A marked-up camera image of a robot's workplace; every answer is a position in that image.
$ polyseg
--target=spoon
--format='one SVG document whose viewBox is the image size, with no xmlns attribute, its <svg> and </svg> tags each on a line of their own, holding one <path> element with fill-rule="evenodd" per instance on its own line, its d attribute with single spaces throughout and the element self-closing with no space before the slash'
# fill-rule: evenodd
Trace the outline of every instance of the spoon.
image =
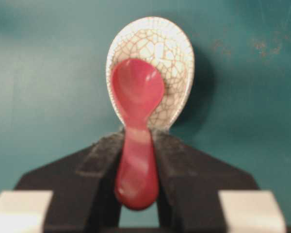
<svg viewBox="0 0 291 233">
<path fill-rule="evenodd" d="M 153 142 L 147 121 L 162 100 L 163 79 L 151 64 L 140 59 L 127 59 L 112 70 L 111 89 L 125 124 L 115 195 L 130 209 L 145 209 L 159 193 Z"/>
</svg>

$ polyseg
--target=ceramic spoon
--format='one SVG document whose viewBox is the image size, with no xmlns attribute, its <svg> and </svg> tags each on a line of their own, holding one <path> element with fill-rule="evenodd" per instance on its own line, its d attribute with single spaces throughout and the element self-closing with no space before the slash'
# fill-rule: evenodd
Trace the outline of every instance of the ceramic spoon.
<svg viewBox="0 0 291 233">
<path fill-rule="evenodd" d="M 151 64 L 140 59 L 127 59 L 113 69 L 111 88 L 125 123 L 125 142 L 115 181 L 115 195 L 130 209 L 144 209 L 156 200 L 159 192 L 147 121 L 162 100 L 164 83 Z"/>
</svg>

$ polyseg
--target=crackle glaze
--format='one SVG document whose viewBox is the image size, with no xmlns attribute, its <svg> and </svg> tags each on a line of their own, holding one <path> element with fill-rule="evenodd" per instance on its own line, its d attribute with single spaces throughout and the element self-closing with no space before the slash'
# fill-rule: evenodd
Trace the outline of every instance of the crackle glaze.
<svg viewBox="0 0 291 233">
<path fill-rule="evenodd" d="M 181 113 L 194 78 L 194 52 L 184 32 L 173 22 L 160 17 L 145 17 L 122 29 L 113 40 L 106 64 L 109 96 L 116 114 L 123 119 L 111 92 L 111 71 L 127 59 L 140 58 L 161 73 L 165 94 L 149 118 L 150 128 L 168 129 Z"/>
</svg>

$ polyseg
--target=white block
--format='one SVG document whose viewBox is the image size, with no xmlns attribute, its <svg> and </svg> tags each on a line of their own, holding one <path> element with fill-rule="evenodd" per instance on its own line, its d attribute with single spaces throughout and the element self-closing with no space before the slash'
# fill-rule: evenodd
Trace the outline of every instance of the white block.
<svg viewBox="0 0 291 233">
<path fill-rule="evenodd" d="M 270 191 L 220 190 L 228 233 L 285 233 L 284 217 Z"/>
<path fill-rule="evenodd" d="M 42 233 L 52 191 L 2 191 L 0 233 Z"/>
</svg>

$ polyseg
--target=spoon handle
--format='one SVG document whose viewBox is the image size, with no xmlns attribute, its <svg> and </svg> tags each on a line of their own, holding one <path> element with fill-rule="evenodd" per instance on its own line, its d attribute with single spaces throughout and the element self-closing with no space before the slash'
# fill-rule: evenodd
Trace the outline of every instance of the spoon handle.
<svg viewBox="0 0 291 233">
<path fill-rule="evenodd" d="M 159 193 L 152 136 L 147 127 L 126 127 L 125 142 L 115 181 L 117 199 L 133 210 L 150 206 Z"/>
</svg>

